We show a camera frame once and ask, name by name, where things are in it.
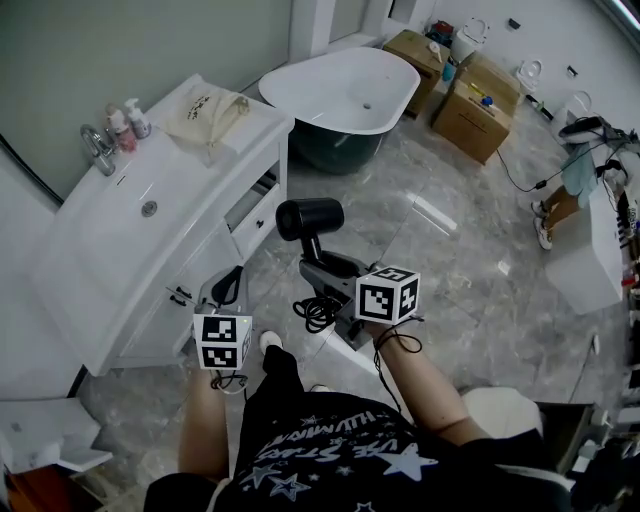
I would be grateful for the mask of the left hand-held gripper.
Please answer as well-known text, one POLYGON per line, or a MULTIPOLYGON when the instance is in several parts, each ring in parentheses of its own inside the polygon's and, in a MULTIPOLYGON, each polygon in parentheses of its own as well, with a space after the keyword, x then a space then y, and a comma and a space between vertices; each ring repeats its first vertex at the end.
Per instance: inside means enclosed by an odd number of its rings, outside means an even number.
POLYGON ((193 338, 202 369, 240 370, 252 341, 248 273, 236 266, 206 281, 194 307, 193 338))

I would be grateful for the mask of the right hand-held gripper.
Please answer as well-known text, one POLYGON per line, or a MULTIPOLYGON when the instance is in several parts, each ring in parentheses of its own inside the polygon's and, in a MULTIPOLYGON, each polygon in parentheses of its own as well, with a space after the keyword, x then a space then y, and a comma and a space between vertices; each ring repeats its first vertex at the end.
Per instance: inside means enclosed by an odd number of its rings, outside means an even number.
POLYGON ((334 332, 353 350, 366 343, 366 322, 391 327, 417 311, 419 272, 398 266, 374 269, 373 263, 331 251, 320 260, 302 257, 299 271, 318 296, 340 303, 334 332))

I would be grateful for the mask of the black hair dryer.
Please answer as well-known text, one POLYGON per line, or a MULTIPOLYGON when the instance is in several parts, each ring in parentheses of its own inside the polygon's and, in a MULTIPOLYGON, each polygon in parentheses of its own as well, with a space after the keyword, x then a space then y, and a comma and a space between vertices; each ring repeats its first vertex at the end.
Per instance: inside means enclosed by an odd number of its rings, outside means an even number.
MULTIPOLYGON (((277 207, 275 218, 281 238, 300 241, 302 257, 312 260, 322 258, 319 235, 335 232, 344 224, 342 206, 333 198, 286 200, 277 207)), ((293 311, 305 321, 309 333, 319 334, 334 322, 342 306, 333 299, 314 293, 314 297, 295 301, 293 311)))

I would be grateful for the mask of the white canvas bag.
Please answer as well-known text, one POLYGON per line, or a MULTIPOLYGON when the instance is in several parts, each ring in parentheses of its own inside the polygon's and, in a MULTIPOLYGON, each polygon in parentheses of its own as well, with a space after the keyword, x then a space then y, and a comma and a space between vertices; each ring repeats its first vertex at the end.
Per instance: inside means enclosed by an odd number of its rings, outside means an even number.
POLYGON ((246 96, 200 83, 179 100, 158 127, 170 136, 213 150, 249 112, 246 96))

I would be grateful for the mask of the person's right forearm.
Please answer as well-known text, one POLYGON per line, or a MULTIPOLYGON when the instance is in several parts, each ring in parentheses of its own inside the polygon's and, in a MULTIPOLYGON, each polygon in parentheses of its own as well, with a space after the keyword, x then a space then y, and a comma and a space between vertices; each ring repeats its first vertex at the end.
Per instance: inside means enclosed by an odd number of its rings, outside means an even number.
POLYGON ((365 328, 417 427, 456 446, 489 437, 419 339, 383 324, 370 322, 365 328))

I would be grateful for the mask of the black trousers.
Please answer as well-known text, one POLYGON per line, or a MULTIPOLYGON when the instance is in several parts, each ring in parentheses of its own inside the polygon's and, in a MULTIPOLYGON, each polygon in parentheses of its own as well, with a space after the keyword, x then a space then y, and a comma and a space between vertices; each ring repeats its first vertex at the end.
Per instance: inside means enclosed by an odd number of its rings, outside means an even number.
POLYGON ((247 404, 266 407, 288 399, 297 399, 305 391, 299 377, 296 358, 276 345, 269 345, 264 353, 265 377, 247 404))

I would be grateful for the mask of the black star print shirt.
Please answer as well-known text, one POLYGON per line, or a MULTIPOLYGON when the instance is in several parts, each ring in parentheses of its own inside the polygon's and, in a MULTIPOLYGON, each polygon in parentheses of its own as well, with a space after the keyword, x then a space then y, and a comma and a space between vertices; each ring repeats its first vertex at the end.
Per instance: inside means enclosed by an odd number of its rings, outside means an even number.
POLYGON ((246 405, 228 483, 165 476, 144 512, 571 512, 571 498, 536 431, 457 446, 383 403, 305 393, 246 405))

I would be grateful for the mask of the white and green bathtub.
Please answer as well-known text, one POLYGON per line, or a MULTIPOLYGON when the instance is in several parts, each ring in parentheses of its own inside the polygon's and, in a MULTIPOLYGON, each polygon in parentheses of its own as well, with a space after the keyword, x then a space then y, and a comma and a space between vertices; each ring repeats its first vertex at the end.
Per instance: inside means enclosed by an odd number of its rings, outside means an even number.
POLYGON ((322 172, 348 175, 375 156, 419 82, 402 58, 355 47, 275 69, 258 89, 294 119, 290 146, 296 154, 322 172))

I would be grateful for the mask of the chrome faucet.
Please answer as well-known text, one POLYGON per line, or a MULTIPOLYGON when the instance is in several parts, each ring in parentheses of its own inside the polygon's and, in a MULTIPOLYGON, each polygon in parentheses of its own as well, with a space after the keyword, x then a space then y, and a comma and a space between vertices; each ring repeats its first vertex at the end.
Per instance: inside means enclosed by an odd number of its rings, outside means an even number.
POLYGON ((116 170, 112 157, 115 154, 113 145, 106 140, 89 124, 80 127, 80 136, 89 150, 93 165, 106 177, 114 174, 116 170))

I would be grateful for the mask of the pink floral bottle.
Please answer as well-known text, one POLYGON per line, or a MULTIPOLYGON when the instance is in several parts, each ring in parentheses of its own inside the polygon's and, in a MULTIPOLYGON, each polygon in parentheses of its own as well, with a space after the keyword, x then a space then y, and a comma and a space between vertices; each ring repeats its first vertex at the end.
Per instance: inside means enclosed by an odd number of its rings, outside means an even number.
POLYGON ((112 103, 106 105, 105 112, 110 133, 115 137, 120 149, 126 153, 135 152, 137 139, 125 114, 112 103))

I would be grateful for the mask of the large cardboard box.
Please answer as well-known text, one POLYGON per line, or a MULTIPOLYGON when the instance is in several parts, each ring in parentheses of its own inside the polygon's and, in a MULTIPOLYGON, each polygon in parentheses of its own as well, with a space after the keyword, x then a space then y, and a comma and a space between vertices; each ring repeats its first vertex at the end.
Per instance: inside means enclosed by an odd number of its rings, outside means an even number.
POLYGON ((519 98, 519 81, 475 52, 458 66, 431 127, 484 164, 509 135, 519 98))

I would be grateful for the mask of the white foam box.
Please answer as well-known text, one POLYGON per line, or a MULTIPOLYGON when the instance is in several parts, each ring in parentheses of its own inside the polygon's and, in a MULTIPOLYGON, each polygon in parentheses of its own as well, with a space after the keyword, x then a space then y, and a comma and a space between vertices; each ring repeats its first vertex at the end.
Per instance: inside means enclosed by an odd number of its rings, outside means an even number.
POLYGON ((82 473, 109 461, 93 447, 100 430, 77 398, 0 401, 0 459, 13 474, 50 465, 82 473))

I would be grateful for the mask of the small cardboard box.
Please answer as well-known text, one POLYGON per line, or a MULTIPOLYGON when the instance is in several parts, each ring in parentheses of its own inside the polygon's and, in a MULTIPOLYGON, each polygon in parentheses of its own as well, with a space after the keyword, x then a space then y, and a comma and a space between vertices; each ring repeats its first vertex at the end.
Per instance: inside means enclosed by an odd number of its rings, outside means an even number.
POLYGON ((420 76, 420 83, 405 112, 416 118, 426 105, 428 96, 442 77, 450 50, 439 44, 443 62, 438 62, 428 46, 432 39, 411 30, 403 30, 383 45, 390 52, 411 64, 420 76))

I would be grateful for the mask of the white counter block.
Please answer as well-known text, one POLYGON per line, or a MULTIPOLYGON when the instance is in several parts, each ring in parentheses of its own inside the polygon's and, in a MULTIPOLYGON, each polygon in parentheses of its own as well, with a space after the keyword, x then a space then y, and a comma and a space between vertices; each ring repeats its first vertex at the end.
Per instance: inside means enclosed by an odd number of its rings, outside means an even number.
POLYGON ((584 208, 556 225, 545 273, 578 315, 622 301, 617 213, 606 185, 599 185, 584 208))

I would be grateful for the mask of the brown wooden crate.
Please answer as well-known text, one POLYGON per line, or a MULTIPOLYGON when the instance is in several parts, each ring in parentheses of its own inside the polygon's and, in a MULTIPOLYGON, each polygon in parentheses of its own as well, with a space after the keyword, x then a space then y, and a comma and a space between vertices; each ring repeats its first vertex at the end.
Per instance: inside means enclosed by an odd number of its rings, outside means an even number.
POLYGON ((5 473, 3 478, 10 512, 97 512, 102 507, 97 498, 54 469, 5 473))

